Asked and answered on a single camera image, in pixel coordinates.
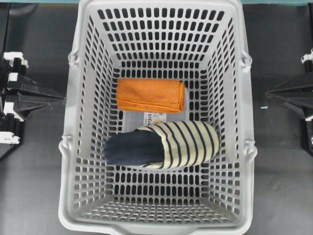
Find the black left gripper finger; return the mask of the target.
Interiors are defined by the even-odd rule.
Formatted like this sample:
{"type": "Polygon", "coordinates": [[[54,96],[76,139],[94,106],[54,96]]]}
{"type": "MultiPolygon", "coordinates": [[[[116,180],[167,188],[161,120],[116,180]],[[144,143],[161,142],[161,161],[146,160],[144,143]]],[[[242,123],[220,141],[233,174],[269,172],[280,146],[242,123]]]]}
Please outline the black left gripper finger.
{"type": "Polygon", "coordinates": [[[57,92],[56,90],[45,87],[41,83],[36,82],[29,77],[21,74],[9,74],[8,90],[54,98],[64,98],[64,95],[57,92]]]}
{"type": "Polygon", "coordinates": [[[65,104],[66,97],[54,98],[48,96],[39,95],[8,95],[4,103],[4,113],[27,115],[33,110],[37,110],[44,107],[51,107],[55,104],[65,104]]]}

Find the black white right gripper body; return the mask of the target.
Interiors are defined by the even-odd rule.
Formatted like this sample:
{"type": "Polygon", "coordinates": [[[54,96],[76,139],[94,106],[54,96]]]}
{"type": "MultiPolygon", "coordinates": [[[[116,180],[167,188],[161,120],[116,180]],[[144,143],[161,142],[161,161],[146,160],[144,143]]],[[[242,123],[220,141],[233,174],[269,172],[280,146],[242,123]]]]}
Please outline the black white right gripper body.
{"type": "Polygon", "coordinates": [[[306,93],[305,107],[303,108],[305,118],[303,120],[303,130],[305,132],[306,150],[313,154],[313,49],[309,54],[301,57],[301,62],[305,67],[303,76],[305,85],[303,91],[306,93]]]}

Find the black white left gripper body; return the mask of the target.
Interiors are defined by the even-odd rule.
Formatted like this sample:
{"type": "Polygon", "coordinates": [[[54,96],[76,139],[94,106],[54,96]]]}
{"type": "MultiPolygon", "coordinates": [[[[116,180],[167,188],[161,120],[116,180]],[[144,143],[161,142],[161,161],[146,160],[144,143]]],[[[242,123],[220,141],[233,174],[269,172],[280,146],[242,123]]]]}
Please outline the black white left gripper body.
{"type": "Polygon", "coordinates": [[[24,64],[21,52],[4,52],[0,54],[0,158],[3,159],[22,142],[23,120],[14,111],[14,101],[18,92],[9,87],[10,78],[14,82],[19,74],[24,74],[28,65],[24,64]]]}

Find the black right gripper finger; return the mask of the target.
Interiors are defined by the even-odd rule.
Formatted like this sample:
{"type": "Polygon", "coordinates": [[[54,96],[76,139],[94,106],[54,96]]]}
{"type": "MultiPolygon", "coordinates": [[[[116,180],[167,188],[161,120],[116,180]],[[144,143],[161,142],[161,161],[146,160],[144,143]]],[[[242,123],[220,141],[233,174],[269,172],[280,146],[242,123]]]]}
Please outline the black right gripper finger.
{"type": "Polygon", "coordinates": [[[311,92],[275,93],[266,97],[296,112],[301,119],[313,119],[313,93],[311,92]]]}
{"type": "Polygon", "coordinates": [[[313,78],[296,78],[275,85],[266,92],[266,96],[271,96],[275,93],[285,92],[311,92],[313,90],[313,78]]]}

